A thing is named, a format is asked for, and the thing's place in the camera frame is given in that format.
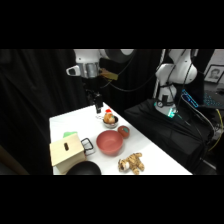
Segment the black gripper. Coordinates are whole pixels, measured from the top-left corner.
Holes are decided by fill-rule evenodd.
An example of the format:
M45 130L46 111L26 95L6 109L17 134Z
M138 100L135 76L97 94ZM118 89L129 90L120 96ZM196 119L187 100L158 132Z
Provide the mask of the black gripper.
M99 80L97 78L90 78L85 80L85 90L87 94L87 99L91 104L95 105L96 113L101 112L103 107L103 100L100 94Z

